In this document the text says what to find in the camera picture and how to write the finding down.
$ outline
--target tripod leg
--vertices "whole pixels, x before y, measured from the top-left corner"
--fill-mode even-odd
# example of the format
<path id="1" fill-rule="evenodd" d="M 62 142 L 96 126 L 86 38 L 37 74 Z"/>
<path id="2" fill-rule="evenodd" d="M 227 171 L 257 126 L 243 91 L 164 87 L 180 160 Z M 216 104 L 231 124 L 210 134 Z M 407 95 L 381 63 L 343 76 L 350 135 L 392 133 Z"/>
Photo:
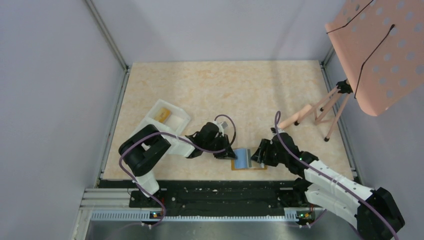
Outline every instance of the tripod leg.
<path id="1" fill-rule="evenodd" d="M 318 118 L 315 119 L 316 124 L 320 124 L 320 121 L 327 115 L 327 113 L 332 109 L 333 105 L 337 102 L 337 100 L 340 99 L 341 96 L 341 93 L 336 93 L 334 96 L 332 96 L 330 101 L 325 105 L 326 107 L 324 108 L 324 111 L 322 111 Z"/>
<path id="2" fill-rule="evenodd" d="M 325 97 L 323 97 L 317 104 L 315 104 L 309 111 L 307 111 L 307 113 L 305 113 L 303 116 L 300 116 L 299 119 L 294 122 L 294 125 L 295 126 L 299 125 L 307 116 L 311 115 L 311 113 L 313 113 L 314 111 L 316 111 L 316 109 L 325 100 L 327 100 L 329 97 L 331 97 L 331 95 L 333 95 L 336 91 L 337 91 L 337 87 L 333 88 Z"/>
<path id="3" fill-rule="evenodd" d="M 343 109 L 346 107 L 346 104 L 348 103 L 349 97 L 351 95 L 347 94 L 347 96 L 344 97 L 343 102 L 341 103 L 340 108 L 338 109 L 337 114 L 335 115 L 334 121 L 332 121 L 330 130 L 328 131 L 327 136 L 325 136 L 324 141 L 328 142 L 330 140 L 330 136 L 334 131 L 334 128 L 336 127 L 337 121 L 339 120 L 340 116 L 342 115 Z"/>

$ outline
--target blue cloth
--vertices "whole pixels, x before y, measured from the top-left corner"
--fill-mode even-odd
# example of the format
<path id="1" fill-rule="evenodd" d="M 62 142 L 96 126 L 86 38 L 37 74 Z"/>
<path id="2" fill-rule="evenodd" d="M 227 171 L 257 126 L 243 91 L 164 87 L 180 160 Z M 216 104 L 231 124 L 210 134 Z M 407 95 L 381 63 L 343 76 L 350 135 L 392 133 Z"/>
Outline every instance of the blue cloth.
<path id="1" fill-rule="evenodd" d="M 248 161 L 247 161 L 247 154 L 248 151 L 246 148 L 238 148 L 234 150 L 235 155 L 237 156 L 237 159 L 234 160 L 234 167 L 236 169 L 247 169 L 248 167 Z"/>

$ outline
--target wall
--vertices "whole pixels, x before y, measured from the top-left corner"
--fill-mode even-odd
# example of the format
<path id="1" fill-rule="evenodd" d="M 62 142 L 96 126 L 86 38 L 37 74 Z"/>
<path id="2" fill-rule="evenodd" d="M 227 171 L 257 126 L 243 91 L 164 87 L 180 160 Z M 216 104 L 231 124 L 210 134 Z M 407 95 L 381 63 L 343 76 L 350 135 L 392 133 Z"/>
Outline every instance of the wall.
<path id="1" fill-rule="evenodd" d="M 345 0 L 94 0 L 127 63 L 323 60 Z"/>
<path id="2" fill-rule="evenodd" d="M 69 239 L 123 70 L 82 0 L 2 0 L 0 42 L 0 239 Z"/>
<path id="3" fill-rule="evenodd" d="M 331 87 L 346 79 L 337 56 L 327 72 Z M 405 219 L 400 239 L 424 235 L 423 107 L 424 84 L 377 117 L 362 112 L 353 97 L 341 115 L 363 183 L 389 190 Z"/>

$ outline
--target beige table surface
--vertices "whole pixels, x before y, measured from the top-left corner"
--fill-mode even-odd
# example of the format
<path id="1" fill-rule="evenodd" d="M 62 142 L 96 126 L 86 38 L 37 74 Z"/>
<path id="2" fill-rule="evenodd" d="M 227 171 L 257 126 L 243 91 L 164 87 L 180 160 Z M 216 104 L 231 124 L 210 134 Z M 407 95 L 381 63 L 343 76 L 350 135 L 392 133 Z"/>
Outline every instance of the beige table surface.
<path id="1" fill-rule="evenodd" d="M 236 124 L 235 148 L 257 147 L 273 137 L 277 110 L 281 121 L 327 93 L 318 61 L 211 61 L 134 63 L 123 97 L 103 179 L 129 179 L 118 166 L 119 146 L 158 99 L 184 109 L 191 122 L 183 134 L 199 131 L 218 114 Z M 340 131 L 323 138 L 330 123 L 313 124 L 313 116 L 286 128 L 300 150 L 308 151 L 333 170 L 352 179 Z M 229 138 L 233 132 L 228 128 Z M 154 167 L 159 180 L 294 180 L 284 165 L 267 170 L 231 170 L 230 160 L 212 154 L 187 159 L 166 155 Z"/>

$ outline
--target wooden tripod stand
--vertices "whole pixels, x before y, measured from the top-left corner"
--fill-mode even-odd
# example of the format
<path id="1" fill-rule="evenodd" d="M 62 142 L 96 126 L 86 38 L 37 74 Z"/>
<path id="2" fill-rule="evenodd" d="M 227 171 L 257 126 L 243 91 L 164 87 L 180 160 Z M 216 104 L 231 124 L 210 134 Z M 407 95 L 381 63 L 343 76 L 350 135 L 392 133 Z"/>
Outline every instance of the wooden tripod stand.
<path id="1" fill-rule="evenodd" d="M 336 86 L 324 97 L 322 98 L 317 104 L 315 104 L 307 113 L 300 116 L 297 121 L 294 122 L 294 125 L 299 125 L 307 116 L 314 114 L 315 117 L 315 124 L 323 124 L 328 123 L 332 120 L 332 124 L 330 127 L 330 130 L 328 131 L 327 136 L 325 136 L 324 141 L 328 142 L 330 140 L 330 136 L 334 131 L 334 128 L 336 127 L 337 121 L 340 118 L 340 115 L 342 115 L 342 111 L 345 108 L 346 104 L 348 103 L 350 94 L 353 93 L 351 85 L 349 85 L 349 81 L 346 79 L 344 81 L 339 81 Z M 324 120 L 323 118 L 327 115 L 327 113 L 333 108 L 334 104 L 342 97 L 343 94 L 346 94 L 346 96 L 343 99 L 343 102 L 340 105 L 340 108 L 337 111 L 337 114 L 333 119 Z M 320 107 L 321 104 L 323 104 L 328 98 L 330 100 L 319 110 L 322 112 L 319 116 L 317 115 L 317 109 Z"/>

